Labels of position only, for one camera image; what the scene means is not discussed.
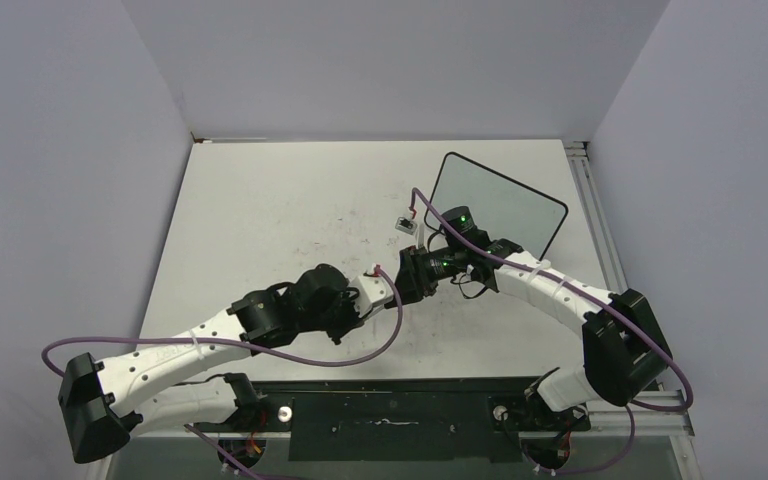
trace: white cable tie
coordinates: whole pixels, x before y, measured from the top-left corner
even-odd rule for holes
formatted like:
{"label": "white cable tie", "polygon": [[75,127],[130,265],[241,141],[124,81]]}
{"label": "white cable tie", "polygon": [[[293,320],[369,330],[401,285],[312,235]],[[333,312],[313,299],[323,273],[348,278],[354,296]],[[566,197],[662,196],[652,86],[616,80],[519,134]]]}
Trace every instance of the white cable tie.
{"label": "white cable tie", "polygon": [[190,338],[193,339],[193,346],[196,347],[196,352],[199,354],[199,361],[204,361],[204,352],[201,351],[201,345],[198,343],[198,339],[196,338],[196,334],[193,333],[193,329],[187,330],[190,333]]}
{"label": "white cable tie", "polygon": [[555,297],[558,295],[558,292],[560,292],[561,289],[564,288],[564,285],[569,283],[570,280],[572,280],[572,278],[570,278],[567,275],[564,275],[564,278],[562,278],[561,281],[558,282],[558,286],[555,287],[555,291],[552,292],[552,303],[555,304],[555,318],[558,319],[558,321],[560,321],[560,319],[561,319],[561,314],[558,311],[558,302],[555,299]]}
{"label": "white cable tie", "polygon": [[534,281],[534,277],[537,276],[538,273],[540,273],[540,270],[545,270],[552,266],[552,262],[549,260],[542,260],[537,262],[537,265],[534,266],[534,268],[531,270],[531,273],[528,274],[528,277],[525,278],[525,298],[528,303],[534,305],[534,303],[531,301],[531,282]]}

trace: bolt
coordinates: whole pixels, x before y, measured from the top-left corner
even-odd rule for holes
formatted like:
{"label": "bolt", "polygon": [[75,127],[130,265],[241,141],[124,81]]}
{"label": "bolt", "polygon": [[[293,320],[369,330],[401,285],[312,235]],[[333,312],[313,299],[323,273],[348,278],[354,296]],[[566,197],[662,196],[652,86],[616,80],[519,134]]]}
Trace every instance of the bolt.
{"label": "bolt", "polygon": [[503,415],[506,413],[508,413],[508,409],[504,405],[496,405],[496,408],[493,409],[493,418],[497,422],[501,422],[502,418],[504,418]]}
{"label": "bolt", "polygon": [[293,418],[293,409],[290,407],[281,407],[278,409],[278,421],[287,423]]}

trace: gray wall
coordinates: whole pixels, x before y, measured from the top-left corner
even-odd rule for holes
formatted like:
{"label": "gray wall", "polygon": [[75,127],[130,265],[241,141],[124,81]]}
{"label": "gray wall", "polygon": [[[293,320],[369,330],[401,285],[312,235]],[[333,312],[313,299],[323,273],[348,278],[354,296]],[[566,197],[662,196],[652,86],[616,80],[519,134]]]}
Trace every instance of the gray wall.
{"label": "gray wall", "polygon": [[706,478],[768,478],[768,2],[670,2],[590,153]]}
{"label": "gray wall", "polygon": [[189,144],[119,1],[0,2],[0,478],[82,475],[39,351],[137,332]]}
{"label": "gray wall", "polygon": [[589,139],[667,0],[123,0],[207,137]]}

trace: white table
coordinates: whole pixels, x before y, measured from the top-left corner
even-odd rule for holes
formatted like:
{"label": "white table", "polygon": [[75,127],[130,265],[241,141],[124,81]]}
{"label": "white table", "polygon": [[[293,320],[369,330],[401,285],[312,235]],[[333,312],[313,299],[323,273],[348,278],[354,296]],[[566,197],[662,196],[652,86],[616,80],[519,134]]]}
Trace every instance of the white table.
{"label": "white table", "polygon": [[[413,240],[394,230],[395,219],[411,187],[430,196],[450,151],[565,202],[569,215],[546,258],[604,287],[558,140],[197,144],[141,336],[178,334],[249,291],[296,281],[319,263],[349,278],[380,263],[395,278],[398,251]],[[533,376],[582,360],[575,335],[503,295],[467,301],[444,282],[437,295],[405,310],[390,350],[362,365],[317,368],[259,355],[209,373],[245,372],[253,380]],[[387,339],[395,316],[393,310],[380,313],[340,346],[316,332],[283,350],[322,360],[357,357]]]}

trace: glass panel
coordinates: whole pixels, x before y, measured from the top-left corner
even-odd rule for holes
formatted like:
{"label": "glass panel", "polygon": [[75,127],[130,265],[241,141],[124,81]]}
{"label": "glass panel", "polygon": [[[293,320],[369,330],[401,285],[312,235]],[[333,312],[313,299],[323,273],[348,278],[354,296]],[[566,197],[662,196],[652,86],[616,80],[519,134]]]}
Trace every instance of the glass panel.
{"label": "glass panel", "polygon": [[[469,207],[475,224],[491,240],[506,238],[537,258],[543,258],[567,216],[561,201],[454,152],[443,159],[431,204],[440,213]],[[425,224],[440,228],[430,213]]]}
{"label": "glass panel", "polygon": [[[572,438],[573,456],[568,468],[603,463],[613,457],[626,439],[622,437]],[[450,462],[288,462],[289,439],[269,440],[266,453],[254,471],[306,480],[363,479],[400,480],[476,479],[522,480],[531,478],[533,466],[526,461],[490,463],[470,458]],[[228,479],[232,472],[220,474],[216,451],[196,437],[136,438],[117,454],[109,480]],[[669,437],[638,437],[626,458],[602,472],[576,475],[587,480],[645,478],[675,480],[681,474]]]}

